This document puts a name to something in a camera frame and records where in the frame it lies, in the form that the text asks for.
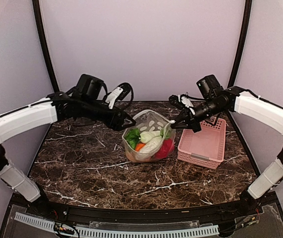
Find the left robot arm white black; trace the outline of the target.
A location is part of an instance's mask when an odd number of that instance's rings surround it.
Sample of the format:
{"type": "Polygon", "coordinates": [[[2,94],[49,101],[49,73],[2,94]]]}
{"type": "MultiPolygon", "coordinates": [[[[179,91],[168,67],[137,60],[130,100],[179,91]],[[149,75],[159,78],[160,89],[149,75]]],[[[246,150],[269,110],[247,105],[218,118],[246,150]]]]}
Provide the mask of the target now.
{"type": "Polygon", "coordinates": [[[40,189],[35,182],[6,158],[2,144],[37,127],[70,118],[100,121],[114,131],[122,131],[136,124],[135,120],[120,108],[109,108],[100,100],[86,102],[63,92],[53,93],[0,115],[0,179],[33,203],[33,208],[42,216],[51,214],[52,204],[41,197],[40,189]]]}

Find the white radish toy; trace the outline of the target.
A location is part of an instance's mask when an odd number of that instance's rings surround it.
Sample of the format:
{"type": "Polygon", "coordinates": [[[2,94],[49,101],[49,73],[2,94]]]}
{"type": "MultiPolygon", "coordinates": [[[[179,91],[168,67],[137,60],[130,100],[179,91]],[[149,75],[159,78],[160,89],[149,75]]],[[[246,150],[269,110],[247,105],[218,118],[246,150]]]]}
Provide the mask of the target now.
{"type": "Polygon", "coordinates": [[[143,146],[136,155],[137,161],[146,161],[151,158],[154,154],[154,151],[157,150],[161,144],[162,138],[156,136],[152,138],[145,146],[143,146]]]}
{"type": "Polygon", "coordinates": [[[161,136],[160,130],[143,131],[140,133],[140,142],[147,144],[150,140],[152,140],[156,136],[161,136]]]}

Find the bright red tomato toy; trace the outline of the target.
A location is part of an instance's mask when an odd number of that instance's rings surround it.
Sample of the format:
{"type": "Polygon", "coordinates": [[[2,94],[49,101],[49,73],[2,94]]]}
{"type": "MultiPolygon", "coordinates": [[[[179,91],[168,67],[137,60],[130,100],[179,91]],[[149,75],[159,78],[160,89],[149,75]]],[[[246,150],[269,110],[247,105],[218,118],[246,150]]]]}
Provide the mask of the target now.
{"type": "Polygon", "coordinates": [[[156,159],[166,158],[174,150],[174,141],[172,139],[164,140],[161,148],[155,154],[156,159]]]}

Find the orange tangerine toy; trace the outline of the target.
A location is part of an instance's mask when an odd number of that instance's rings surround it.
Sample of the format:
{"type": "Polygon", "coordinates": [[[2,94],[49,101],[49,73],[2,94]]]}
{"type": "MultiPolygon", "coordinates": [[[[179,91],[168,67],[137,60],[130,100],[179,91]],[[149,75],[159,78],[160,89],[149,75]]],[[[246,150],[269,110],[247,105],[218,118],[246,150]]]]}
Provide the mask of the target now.
{"type": "Polygon", "coordinates": [[[145,145],[145,143],[137,143],[134,150],[139,152],[145,145]]]}

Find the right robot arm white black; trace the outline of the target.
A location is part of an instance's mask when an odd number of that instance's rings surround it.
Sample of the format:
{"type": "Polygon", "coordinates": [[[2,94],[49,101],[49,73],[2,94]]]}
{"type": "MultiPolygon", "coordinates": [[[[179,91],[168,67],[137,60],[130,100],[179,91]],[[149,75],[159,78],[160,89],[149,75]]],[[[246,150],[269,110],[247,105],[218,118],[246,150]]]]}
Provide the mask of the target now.
{"type": "MultiPolygon", "coordinates": [[[[191,129],[199,132],[200,122],[217,116],[225,111],[246,116],[268,127],[283,137],[283,108],[253,94],[251,90],[241,87],[231,87],[207,97],[201,104],[194,106],[190,97],[181,94],[171,95],[169,102],[180,110],[173,120],[172,128],[191,129]]],[[[263,196],[283,179],[283,146],[276,158],[247,188],[249,196],[236,203],[235,210],[240,215],[246,215],[255,206],[254,199],[263,196]]]]}

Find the clear polka dot zip bag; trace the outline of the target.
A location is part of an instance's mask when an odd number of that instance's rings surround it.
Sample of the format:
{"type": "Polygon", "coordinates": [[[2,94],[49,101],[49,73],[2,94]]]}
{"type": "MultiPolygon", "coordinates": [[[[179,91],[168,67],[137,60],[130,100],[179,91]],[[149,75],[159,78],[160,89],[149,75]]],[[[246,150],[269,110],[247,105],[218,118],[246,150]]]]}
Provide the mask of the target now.
{"type": "Polygon", "coordinates": [[[154,110],[143,110],[133,117],[136,126],[122,135],[125,155],[135,163],[148,163],[166,158],[174,151],[175,129],[169,120],[154,110]]]}

